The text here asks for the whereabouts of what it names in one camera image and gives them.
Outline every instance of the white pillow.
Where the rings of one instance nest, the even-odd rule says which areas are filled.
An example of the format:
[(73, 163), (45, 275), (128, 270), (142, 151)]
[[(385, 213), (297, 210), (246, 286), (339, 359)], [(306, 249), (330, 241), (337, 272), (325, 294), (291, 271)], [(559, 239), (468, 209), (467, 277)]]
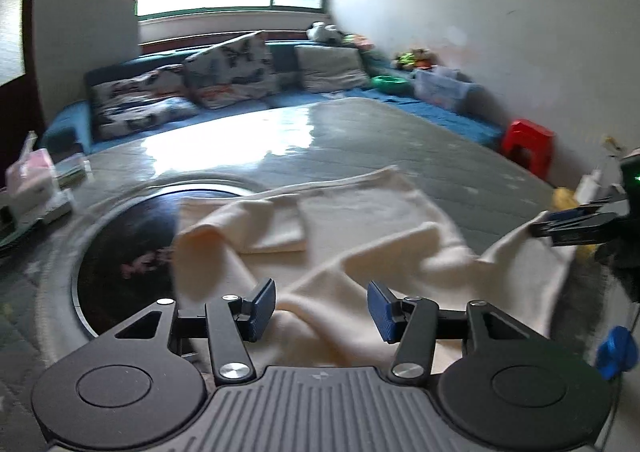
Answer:
[(302, 83), (312, 93), (370, 87), (360, 53), (350, 47), (296, 46)]
[(185, 78), (202, 105), (217, 109), (280, 91), (265, 38), (257, 31), (185, 59)]
[(133, 78), (104, 82), (92, 87), (94, 108), (127, 104), (151, 104), (168, 96), (184, 96), (182, 65), (171, 64)]

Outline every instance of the yellow cloth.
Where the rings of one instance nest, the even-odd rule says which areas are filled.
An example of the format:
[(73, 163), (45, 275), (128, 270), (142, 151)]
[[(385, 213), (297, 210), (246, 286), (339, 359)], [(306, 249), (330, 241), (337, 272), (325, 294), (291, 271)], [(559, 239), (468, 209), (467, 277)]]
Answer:
[[(443, 309), (481, 298), (547, 334), (571, 255), (521, 226), (478, 257), (451, 219), (391, 167), (247, 198), (187, 199), (173, 265), (181, 307), (274, 279), (276, 311), (260, 342), (247, 345), (258, 371), (384, 368), (396, 346), (382, 341), (369, 316), (370, 281)], [(208, 360), (206, 345), (194, 345)], [(433, 372), (459, 356), (458, 342), (439, 344)]]

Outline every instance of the blue sofa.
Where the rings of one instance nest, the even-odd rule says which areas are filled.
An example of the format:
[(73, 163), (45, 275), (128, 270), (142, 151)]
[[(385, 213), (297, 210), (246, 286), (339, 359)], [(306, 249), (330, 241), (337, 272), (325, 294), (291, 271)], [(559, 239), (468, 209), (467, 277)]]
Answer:
[[(137, 132), (112, 140), (100, 140), (95, 136), (92, 122), (91, 104), (88, 100), (82, 100), (66, 106), (41, 139), (41, 146), (47, 148), (52, 155), (69, 154), (81, 150), (85, 154), (99, 152), (115, 145), (130, 142), (140, 138), (146, 138), (159, 132), (166, 132), (174, 128), (199, 124), (216, 120), (226, 116), (244, 114), (246, 112), (265, 111), (282, 107), (312, 104), (335, 98), (347, 96), (359, 96), (373, 98), (389, 103), (406, 112), (420, 116), (430, 122), (441, 125), (453, 132), (473, 140), (481, 145), (495, 148), (502, 137), (502, 131), (495, 125), (488, 124), (475, 118), (469, 118), (446, 111), (440, 107), (421, 102), (409, 96), (385, 95), (377, 90), (353, 89), (337, 93), (315, 94), (305, 91), (300, 81), (300, 68), (294, 47), (300, 44), (315, 44), (311, 41), (277, 41), (267, 42), (273, 55), (273, 66), (280, 79), (282, 92), (276, 95), (266, 96), (260, 100), (246, 100), (238, 102), (222, 109), (210, 110), (201, 108), (197, 116), (186, 120), (169, 122), (151, 130)], [(91, 96), (91, 88), (95, 85), (112, 80), (131, 78), (166, 64), (179, 64), (185, 58), (200, 51), (202, 48), (185, 48), (165, 51), (142, 56), (122, 64), (116, 64), (105, 68), (88, 72), (84, 76), (87, 96)]]

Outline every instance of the stuffed toy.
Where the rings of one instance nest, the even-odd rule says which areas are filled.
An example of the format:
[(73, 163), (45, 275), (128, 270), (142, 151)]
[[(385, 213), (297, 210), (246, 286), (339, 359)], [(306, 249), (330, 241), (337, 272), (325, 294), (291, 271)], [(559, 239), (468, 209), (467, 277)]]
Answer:
[(376, 47), (375, 44), (373, 44), (373, 42), (370, 41), (367, 37), (365, 37), (364, 35), (359, 35), (357, 33), (347, 35), (342, 39), (342, 44), (354, 45), (360, 51), (371, 51)]
[(416, 68), (431, 69), (438, 62), (433, 51), (428, 49), (412, 49), (407, 53), (396, 53), (393, 66), (396, 69), (410, 71)]
[(311, 28), (306, 30), (306, 36), (309, 37), (309, 40), (322, 44), (337, 46), (342, 42), (342, 34), (335, 25), (326, 25), (324, 22), (314, 22)]

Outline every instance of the white wall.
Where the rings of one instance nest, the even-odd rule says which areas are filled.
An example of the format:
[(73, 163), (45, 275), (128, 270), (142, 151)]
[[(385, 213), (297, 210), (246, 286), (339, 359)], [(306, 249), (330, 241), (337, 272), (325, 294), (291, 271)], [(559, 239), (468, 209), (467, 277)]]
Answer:
[(640, 0), (329, 0), (338, 26), (389, 54), (427, 45), (496, 97), (487, 117), (558, 134), (555, 184), (602, 161), (603, 133), (640, 145)]
[(84, 73), (139, 54), (138, 21), (133, 0), (33, 1), (36, 77), (49, 123), (84, 96)]

